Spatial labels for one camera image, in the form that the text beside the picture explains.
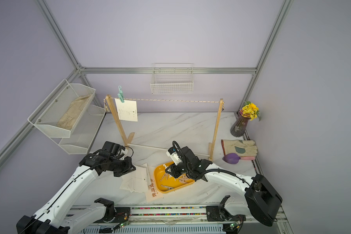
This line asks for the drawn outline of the pink wooden clothespin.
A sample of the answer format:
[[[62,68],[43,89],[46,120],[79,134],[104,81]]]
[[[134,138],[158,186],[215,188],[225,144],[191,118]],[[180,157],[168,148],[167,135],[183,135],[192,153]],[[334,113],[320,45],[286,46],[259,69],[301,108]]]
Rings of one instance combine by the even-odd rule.
[[[162,176],[162,178],[160,179],[160,181],[163,181],[164,179],[167,179],[167,177],[168,177],[168,174],[165,173],[165,174]]]

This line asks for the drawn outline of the grey plastic clothespin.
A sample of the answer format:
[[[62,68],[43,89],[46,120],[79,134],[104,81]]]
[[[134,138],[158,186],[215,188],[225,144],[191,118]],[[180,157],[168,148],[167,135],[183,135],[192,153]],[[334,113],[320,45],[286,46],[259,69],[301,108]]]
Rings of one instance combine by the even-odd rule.
[[[166,186],[166,185],[160,185],[161,187],[167,189],[167,191],[169,190],[173,190],[174,188],[173,187],[170,187],[170,186]]]

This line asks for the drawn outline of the pink lettered postcard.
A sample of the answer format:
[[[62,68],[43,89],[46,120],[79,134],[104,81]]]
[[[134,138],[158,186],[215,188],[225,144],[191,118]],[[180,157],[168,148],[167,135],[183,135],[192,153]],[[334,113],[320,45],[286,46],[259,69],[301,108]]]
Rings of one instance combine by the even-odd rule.
[[[156,188],[155,180],[152,178],[151,184],[148,186],[148,190],[145,193],[145,197],[148,203],[163,198],[163,194]]]

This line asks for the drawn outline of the green plastic clothespin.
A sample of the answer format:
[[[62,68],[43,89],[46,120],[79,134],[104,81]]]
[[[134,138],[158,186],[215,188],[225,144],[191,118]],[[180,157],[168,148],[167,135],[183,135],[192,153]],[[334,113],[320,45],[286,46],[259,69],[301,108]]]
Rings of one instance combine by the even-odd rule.
[[[120,101],[122,103],[125,102],[125,100],[124,100],[124,93],[122,91],[122,87],[121,86],[118,87],[118,98],[120,99]]]

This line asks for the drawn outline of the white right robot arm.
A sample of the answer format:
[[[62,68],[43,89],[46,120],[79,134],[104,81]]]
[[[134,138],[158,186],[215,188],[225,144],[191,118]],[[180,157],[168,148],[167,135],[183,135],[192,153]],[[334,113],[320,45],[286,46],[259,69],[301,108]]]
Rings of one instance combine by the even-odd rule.
[[[172,177],[186,175],[194,181],[222,185],[243,196],[250,214],[261,224],[271,227],[277,221],[283,199],[263,175],[252,177],[225,170],[210,160],[200,160],[189,147],[181,148],[176,141],[172,142],[167,155],[173,164],[165,171]]]

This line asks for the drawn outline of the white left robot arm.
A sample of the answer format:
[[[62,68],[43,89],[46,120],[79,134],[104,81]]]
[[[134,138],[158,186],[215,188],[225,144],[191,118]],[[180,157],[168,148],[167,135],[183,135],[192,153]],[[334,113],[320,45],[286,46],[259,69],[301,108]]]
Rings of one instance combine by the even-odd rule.
[[[87,187],[103,172],[121,177],[136,170],[132,158],[127,155],[128,146],[106,141],[102,147],[87,154],[79,163],[71,178],[62,188],[32,216],[23,216],[16,224],[19,234],[77,234],[90,224],[124,222],[128,211],[119,213],[115,203],[97,198],[92,205],[67,218],[67,214]]]

